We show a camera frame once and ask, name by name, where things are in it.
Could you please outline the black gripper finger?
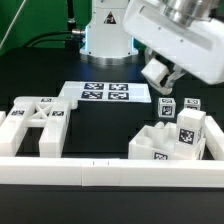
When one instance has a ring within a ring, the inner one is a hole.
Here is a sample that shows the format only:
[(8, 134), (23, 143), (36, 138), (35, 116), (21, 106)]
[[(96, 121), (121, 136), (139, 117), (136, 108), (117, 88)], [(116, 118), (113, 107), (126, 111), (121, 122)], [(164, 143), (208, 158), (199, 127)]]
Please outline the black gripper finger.
[(145, 49), (144, 56), (145, 56), (146, 64), (156, 64), (157, 63), (157, 60), (156, 60), (157, 53), (154, 50), (152, 50), (151, 48), (147, 47)]
[(168, 76), (168, 79), (167, 79), (167, 82), (166, 82), (166, 87), (167, 88), (172, 88), (175, 84), (175, 82), (181, 78), (182, 76), (184, 76), (186, 74), (186, 71), (178, 66), (178, 65), (175, 65), (173, 67), (173, 70), (174, 72)]

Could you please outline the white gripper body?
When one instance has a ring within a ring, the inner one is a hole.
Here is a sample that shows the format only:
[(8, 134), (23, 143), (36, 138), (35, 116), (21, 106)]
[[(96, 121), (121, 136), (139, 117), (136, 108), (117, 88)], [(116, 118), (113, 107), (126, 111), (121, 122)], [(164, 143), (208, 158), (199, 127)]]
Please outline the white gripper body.
[(182, 27), (162, 14), (159, 0), (131, 0), (123, 26), (136, 40), (204, 82), (224, 82), (224, 23), (212, 19)]

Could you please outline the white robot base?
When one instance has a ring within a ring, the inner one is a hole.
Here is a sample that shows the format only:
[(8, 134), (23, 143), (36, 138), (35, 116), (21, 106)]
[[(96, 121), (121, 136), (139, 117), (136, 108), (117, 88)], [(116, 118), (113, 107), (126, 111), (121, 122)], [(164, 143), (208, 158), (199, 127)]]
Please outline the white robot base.
[(101, 65), (121, 65), (137, 58), (133, 38), (123, 29), (129, 0), (92, 0), (92, 17), (85, 28), (82, 60)]

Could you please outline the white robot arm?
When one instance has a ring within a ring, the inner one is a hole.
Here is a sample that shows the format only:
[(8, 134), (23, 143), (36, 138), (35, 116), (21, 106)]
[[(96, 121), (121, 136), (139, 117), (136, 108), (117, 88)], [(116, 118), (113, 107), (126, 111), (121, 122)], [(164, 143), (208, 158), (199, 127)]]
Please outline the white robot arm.
[(124, 30), (204, 82), (224, 82), (224, 23), (217, 0), (131, 0)]

